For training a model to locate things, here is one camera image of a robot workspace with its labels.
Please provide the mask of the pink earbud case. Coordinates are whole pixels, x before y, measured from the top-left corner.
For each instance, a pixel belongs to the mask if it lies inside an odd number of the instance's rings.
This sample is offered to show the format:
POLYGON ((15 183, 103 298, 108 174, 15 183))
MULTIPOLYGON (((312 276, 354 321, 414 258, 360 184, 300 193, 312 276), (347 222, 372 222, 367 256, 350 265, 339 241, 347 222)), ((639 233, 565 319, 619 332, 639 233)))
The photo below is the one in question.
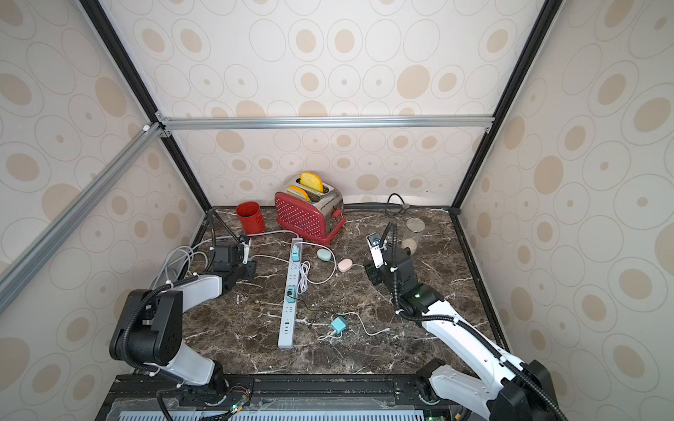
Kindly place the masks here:
POLYGON ((343 260, 339 261, 338 264, 337 264, 337 268, 341 273, 348 272, 349 270, 351 270, 351 268, 353 268, 353 266, 354 266, 354 263, 349 258, 343 259, 343 260))

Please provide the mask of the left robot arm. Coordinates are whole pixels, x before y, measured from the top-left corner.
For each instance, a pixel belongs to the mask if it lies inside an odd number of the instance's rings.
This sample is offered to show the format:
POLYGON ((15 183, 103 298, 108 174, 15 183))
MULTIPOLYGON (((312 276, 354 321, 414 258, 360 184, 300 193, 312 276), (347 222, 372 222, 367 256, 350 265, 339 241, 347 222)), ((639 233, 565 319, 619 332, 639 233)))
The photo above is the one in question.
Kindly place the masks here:
POLYGON ((250 238, 237 235, 212 209, 210 226, 220 223, 234 239, 220 246, 212 235, 211 261, 203 273, 155 289, 129 293, 115 327, 109 353, 131 368, 162 375, 180 385, 223 393, 229 387, 222 365, 190 348, 183 338, 184 312, 233 290, 237 282, 256 276, 257 262, 249 257, 250 238))

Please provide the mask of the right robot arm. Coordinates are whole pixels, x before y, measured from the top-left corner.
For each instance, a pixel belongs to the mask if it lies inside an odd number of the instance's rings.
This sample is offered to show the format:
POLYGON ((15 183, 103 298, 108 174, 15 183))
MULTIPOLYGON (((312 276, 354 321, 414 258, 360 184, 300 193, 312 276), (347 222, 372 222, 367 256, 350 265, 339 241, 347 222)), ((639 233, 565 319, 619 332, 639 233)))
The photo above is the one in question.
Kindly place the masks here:
POLYGON ((419 282, 410 249, 398 242, 396 222, 369 235, 367 243, 371 258, 364 265, 366 274, 373 285, 383 284, 391 292, 396 314, 439 338, 474 373, 432 361, 417 375, 423 401, 451 401, 485 420, 566 418, 547 368, 496 345, 436 289, 419 282))

